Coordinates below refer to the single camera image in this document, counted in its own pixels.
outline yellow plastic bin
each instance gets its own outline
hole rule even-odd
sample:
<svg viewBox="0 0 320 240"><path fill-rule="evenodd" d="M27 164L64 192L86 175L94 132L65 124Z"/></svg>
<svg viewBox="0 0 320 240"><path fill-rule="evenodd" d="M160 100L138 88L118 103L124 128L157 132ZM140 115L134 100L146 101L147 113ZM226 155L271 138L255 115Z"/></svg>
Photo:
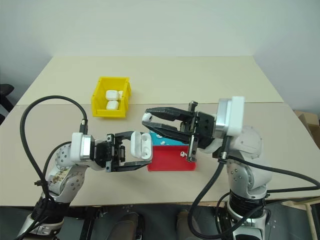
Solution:
<svg viewBox="0 0 320 240"><path fill-rule="evenodd" d="M107 110L107 90L123 91L117 110ZM125 118L128 100L131 95L129 77L101 76L91 98L91 109L94 117Z"/></svg>

